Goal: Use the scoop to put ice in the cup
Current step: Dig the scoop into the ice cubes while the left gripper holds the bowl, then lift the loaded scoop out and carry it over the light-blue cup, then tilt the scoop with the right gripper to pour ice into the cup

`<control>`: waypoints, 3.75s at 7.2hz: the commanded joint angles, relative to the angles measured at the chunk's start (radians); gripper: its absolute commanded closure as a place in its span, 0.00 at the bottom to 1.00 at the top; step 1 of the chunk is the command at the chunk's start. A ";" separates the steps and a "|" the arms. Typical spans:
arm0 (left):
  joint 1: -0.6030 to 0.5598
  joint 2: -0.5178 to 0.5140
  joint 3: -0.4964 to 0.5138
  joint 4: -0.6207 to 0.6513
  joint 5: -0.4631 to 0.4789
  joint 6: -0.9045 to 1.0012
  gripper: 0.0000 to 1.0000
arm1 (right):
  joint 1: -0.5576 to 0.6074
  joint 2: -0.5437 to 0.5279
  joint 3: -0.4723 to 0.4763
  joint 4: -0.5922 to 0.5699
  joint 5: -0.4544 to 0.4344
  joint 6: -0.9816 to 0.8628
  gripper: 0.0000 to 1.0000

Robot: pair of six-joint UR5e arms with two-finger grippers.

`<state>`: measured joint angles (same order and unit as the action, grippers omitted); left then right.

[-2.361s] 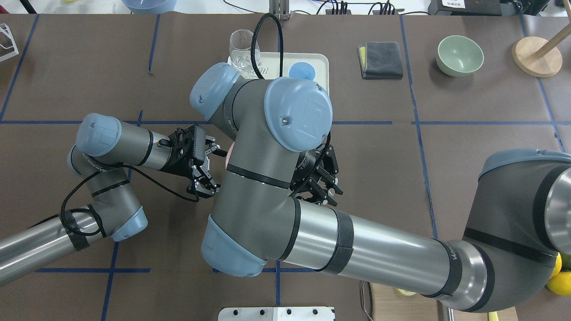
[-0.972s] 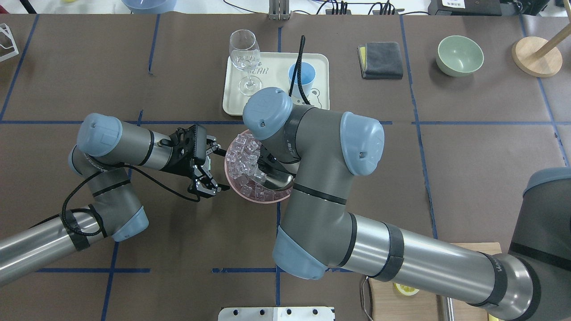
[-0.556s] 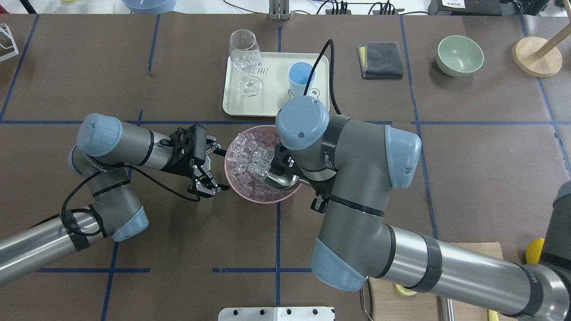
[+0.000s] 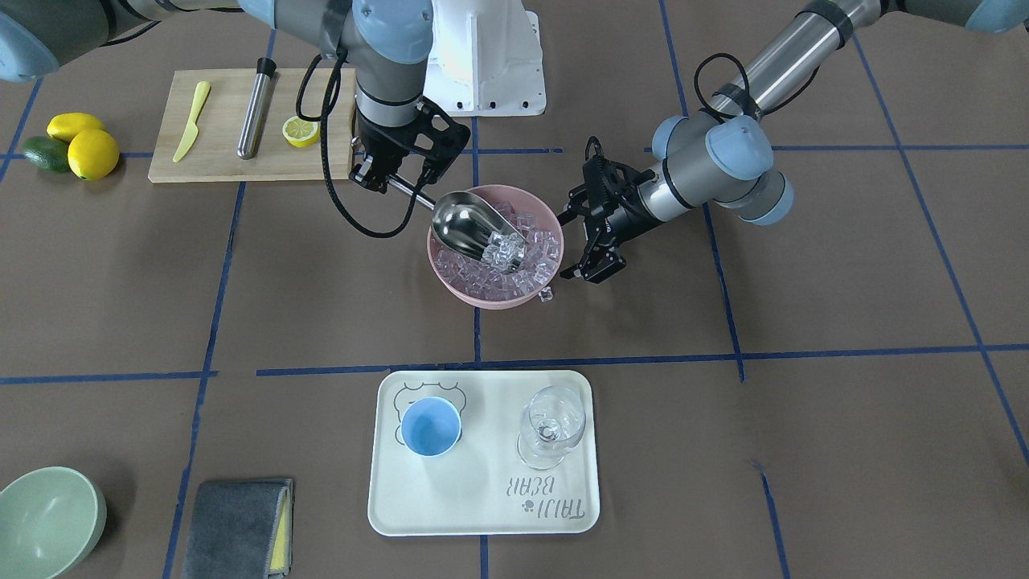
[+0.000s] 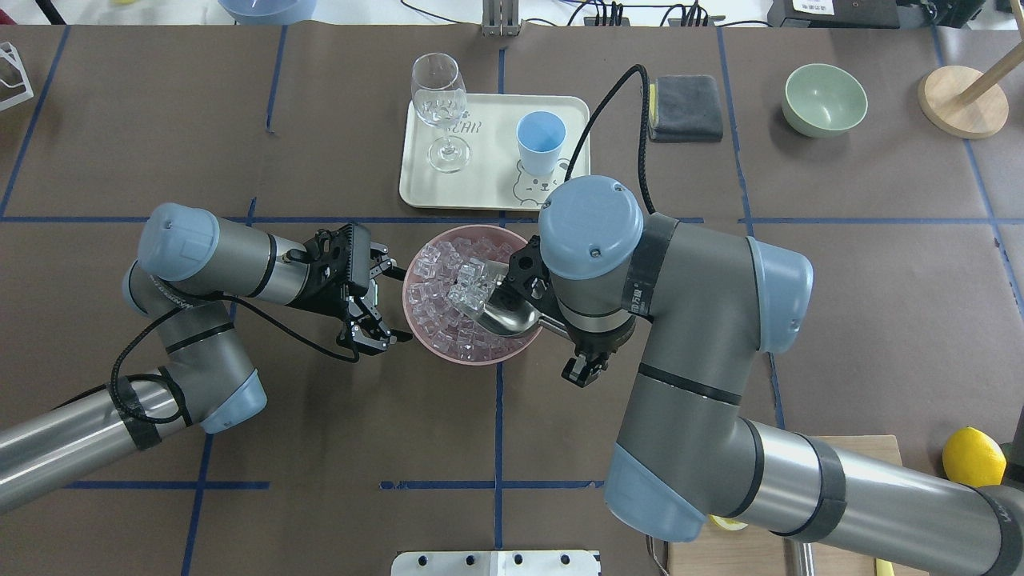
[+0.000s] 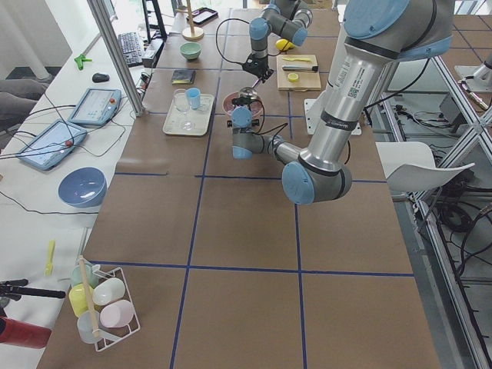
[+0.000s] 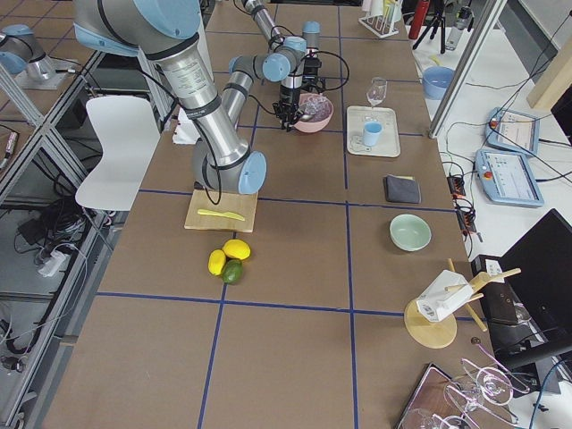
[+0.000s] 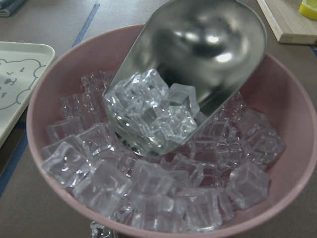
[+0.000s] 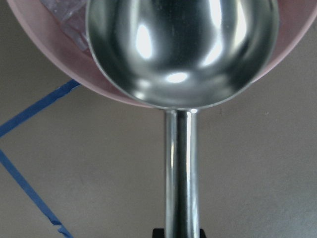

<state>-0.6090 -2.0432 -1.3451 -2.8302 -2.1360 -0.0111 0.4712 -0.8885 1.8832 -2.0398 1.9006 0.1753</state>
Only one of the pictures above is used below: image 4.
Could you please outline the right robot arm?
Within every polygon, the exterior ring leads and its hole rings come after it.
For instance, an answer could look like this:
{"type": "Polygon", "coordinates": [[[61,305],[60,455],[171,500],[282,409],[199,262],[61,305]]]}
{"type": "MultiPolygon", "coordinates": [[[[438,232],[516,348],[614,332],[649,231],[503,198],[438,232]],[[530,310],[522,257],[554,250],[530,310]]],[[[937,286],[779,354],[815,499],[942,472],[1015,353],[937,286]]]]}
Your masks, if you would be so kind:
{"type": "Polygon", "coordinates": [[[351,176],[385,191],[409,155],[417,187],[449,171],[470,140],[425,95],[433,47],[430,1],[4,1],[2,78],[32,82],[133,31],[191,12],[242,12],[355,73],[355,136],[364,159],[351,176]]]}

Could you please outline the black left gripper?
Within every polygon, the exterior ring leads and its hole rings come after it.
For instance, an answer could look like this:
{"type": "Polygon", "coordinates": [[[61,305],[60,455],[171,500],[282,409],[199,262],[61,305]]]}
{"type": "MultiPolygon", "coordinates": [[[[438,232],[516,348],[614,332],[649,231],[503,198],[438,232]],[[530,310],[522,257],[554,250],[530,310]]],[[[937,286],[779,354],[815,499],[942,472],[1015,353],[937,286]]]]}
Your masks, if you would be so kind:
{"type": "Polygon", "coordinates": [[[569,191],[568,202],[556,219],[561,228],[582,220],[586,246],[580,260],[561,270],[560,277],[599,285],[627,267],[620,244],[657,227],[657,219],[639,191],[657,175],[653,170],[640,172],[604,155],[589,155],[582,176],[584,183],[569,191]]]}

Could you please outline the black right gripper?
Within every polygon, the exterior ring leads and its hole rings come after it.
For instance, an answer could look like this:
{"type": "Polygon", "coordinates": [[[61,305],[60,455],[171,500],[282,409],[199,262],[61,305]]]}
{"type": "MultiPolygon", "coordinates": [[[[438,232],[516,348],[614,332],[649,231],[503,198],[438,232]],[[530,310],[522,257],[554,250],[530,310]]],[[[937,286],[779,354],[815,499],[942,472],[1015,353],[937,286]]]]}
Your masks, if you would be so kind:
{"type": "Polygon", "coordinates": [[[356,137],[363,146],[364,158],[351,169],[350,180],[385,193],[402,161],[416,154],[424,159],[416,186],[431,186],[459,157],[470,135],[470,128],[456,122],[428,98],[397,106],[359,98],[356,137]]]}

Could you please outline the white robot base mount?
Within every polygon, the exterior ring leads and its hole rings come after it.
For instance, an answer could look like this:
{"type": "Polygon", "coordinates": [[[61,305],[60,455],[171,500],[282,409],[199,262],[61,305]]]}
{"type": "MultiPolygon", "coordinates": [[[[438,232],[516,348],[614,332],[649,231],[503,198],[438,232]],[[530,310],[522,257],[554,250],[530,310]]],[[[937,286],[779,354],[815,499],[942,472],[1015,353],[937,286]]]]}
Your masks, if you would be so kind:
{"type": "Polygon", "coordinates": [[[434,1],[424,95],[452,117],[547,110],[539,19],[522,1],[434,1]]]}

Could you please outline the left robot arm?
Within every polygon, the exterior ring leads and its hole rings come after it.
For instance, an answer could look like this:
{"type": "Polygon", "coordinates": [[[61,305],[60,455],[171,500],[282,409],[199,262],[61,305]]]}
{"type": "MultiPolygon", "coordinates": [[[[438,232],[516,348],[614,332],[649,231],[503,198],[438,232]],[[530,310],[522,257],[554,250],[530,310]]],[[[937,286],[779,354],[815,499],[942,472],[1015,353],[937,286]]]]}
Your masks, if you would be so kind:
{"type": "Polygon", "coordinates": [[[582,220],[584,249],[563,279],[599,283],[627,261],[620,245],[706,203],[728,208],[746,223],[769,226],[795,200],[793,184],[774,166],[761,121],[809,87],[821,65],[854,33],[890,12],[999,34],[1027,19],[1025,1],[811,1],[749,64],[735,56],[736,77],[699,102],[690,117],[674,115],[655,130],[655,162],[635,170],[607,158],[588,139],[582,175],[559,214],[582,220]]]}

